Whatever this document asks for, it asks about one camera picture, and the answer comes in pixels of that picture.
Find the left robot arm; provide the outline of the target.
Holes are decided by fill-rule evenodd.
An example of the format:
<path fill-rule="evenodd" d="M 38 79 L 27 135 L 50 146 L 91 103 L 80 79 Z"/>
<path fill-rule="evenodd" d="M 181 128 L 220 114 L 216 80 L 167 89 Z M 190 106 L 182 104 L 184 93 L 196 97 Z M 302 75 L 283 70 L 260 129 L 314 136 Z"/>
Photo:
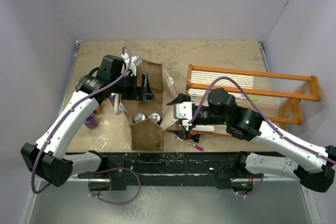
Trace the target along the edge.
<path fill-rule="evenodd" d="M 106 55 L 96 68 L 96 76 L 87 74 L 76 86 L 75 92 L 47 132 L 35 144 L 25 143 L 20 153 L 32 176 L 39 176 L 59 187 L 70 176 L 90 172 L 96 178 L 108 172 L 108 158 L 96 151 L 66 155 L 67 148 L 85 120 L 110 96 L 120 94 L 125 100 L 154 101 L 147 73 L 138 85 L 137 66 L 141 57 Z"/>

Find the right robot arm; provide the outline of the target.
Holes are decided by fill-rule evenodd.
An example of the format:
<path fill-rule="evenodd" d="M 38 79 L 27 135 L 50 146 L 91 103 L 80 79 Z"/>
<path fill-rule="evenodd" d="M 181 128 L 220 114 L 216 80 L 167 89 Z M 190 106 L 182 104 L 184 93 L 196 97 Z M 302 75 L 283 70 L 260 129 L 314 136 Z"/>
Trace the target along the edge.
<path fill-rule="evenodd" d="M 248 174 L 271 174 L 298 180 L 306 188 L 325 193 L 334 182 L 335 147 L 321 147 L 308 143 L 282 130 L 260 113 L 239 106 L 225 89 L 211 90 L 207 106 L 196 105 L 191 97 L 179 94 L 169 102 L 173 116 L 182 129 L 174 130 L 180 140 L 186 140 L 198 125 L 225 125 L 226 132 L 239 140 L 246 140 L 274 149 L 279 156 L 264 156 L 240 152 L 233 165 L 238 177 Z"/>

